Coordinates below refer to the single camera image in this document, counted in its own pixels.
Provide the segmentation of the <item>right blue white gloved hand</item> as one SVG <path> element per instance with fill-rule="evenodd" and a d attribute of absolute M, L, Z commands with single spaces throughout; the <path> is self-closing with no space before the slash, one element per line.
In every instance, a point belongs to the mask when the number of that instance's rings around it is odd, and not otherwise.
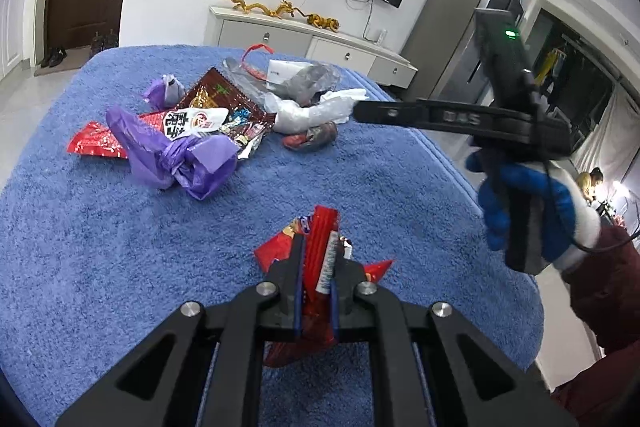
<path fill-rule="evenodd" d="M 513 212 L 506 195 L 516 194 L 516 205 L 532 209 L 539 202 L 541 219 L 537 231 L 512 231 Z M 597 246 L 601 221 L 589 207 L 572 177 L 561 167 L 534 162 L 502 162 L 478 189 L 486 237 L 492 251 L 504 251 L 517 243 L 540 247 L 541 258 L 560 272 L 573 271 Z"/>

